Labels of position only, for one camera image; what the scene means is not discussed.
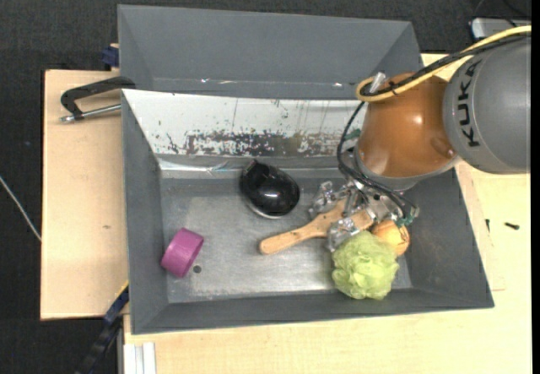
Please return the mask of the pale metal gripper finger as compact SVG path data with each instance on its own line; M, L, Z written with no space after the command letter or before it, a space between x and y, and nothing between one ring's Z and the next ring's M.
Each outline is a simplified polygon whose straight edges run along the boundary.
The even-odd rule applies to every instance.
M351 217L333 223L327 232L327 248L338 249L344 242L361 232Z
M345 216L345 203L350 196L350 188L343 185L335 188L331 181L319 185L309 207L309 216L317 217L320 214L329 213L334 209L340 209L339 217Z

